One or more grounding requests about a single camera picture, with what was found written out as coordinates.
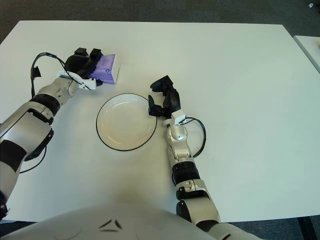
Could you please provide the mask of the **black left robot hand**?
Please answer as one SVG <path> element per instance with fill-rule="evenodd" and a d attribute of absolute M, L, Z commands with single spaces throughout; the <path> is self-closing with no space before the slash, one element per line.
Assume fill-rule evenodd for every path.
<path fill-rule="evenodd" d="M 103 56 L 100 49 L 94 48 L 90 54 L 87 53 L 86 48 L 79 47 L 74 51 L 64 64 L 64 70 L 67 76 L 71 77 L 81 89 L 93 90 L 89 83 L 85 80 L 95 81 L 90 75 L 96 70 L 97 64 Z"/>

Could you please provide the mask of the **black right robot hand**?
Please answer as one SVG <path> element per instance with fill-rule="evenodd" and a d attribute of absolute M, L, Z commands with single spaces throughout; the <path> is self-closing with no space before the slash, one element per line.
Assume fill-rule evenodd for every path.
<path fill-rule="evenodd" d="M 160 78 L 150 85 L 153 92 L 162 93 L 164 101 L 162 106 L 155 104 L 151 95 L 148 95 L 148 114 L 154 117 L 169 119 L 172 113 L 181 109 L 180 96 L 173 87 L 173 82 L 168 75 Z"/>

